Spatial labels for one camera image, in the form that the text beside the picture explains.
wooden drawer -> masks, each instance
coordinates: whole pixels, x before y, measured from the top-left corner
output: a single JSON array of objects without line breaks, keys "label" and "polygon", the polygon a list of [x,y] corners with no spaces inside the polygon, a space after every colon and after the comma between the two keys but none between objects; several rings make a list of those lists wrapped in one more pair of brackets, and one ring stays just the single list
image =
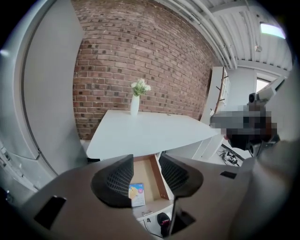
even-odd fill
[{"label": "wooden drawer", "polygon": [[[158,158],[155,158],[155,155],[134,158],[134,176],[130,183],[144,184],[146,205],[133,208],[133,214],[138,220],[172,207],[173,195],[161,174]],[[143,216],[143,212],[148,210],[153,213]]]}]

white table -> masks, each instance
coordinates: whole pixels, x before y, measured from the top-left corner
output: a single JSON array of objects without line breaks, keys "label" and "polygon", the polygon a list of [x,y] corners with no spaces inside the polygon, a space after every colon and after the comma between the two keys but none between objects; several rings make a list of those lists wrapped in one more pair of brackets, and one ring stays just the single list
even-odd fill
[{"label": "white table", "polygon": [[156,154],[217,135],[218,131],[191,117],[166,113],[108,110],[87,149],[101,160],[133,154]]}]

card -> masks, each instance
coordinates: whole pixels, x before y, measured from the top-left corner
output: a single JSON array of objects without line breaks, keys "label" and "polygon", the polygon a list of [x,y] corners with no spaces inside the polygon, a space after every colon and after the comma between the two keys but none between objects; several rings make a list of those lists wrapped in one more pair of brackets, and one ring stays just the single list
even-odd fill
[{"label": "card", "polygon": [[146,204],[144,184],[142,183],[132,183],[129,185],[128,197],[131,199],[131,206],[138,207]]}]

vase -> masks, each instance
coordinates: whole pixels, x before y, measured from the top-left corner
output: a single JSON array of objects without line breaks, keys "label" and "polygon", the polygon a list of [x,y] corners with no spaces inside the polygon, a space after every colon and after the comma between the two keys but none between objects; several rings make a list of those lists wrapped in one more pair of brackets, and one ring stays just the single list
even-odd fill
[{"label": "vase", "polygon": [[136,116],[137,112],[139,111],[139,106],[140,106],[140,96],[132,96],[131,100],[131,106],[130,106],[130,114],[132,116]]}]

brick wall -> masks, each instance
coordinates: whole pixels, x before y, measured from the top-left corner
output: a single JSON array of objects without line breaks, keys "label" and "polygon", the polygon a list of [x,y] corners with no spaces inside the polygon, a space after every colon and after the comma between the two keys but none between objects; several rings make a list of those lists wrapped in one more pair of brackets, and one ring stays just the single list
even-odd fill
[{"label": "brick wall", "polygon": [[213,66],[205,39],[188,22],[151,0],[73,0],[85,31],[74,72],[74,113],[81,139],[91,139],[108,109],[128,110],[130,84],[151,91],[140,110],[199,119]]}]

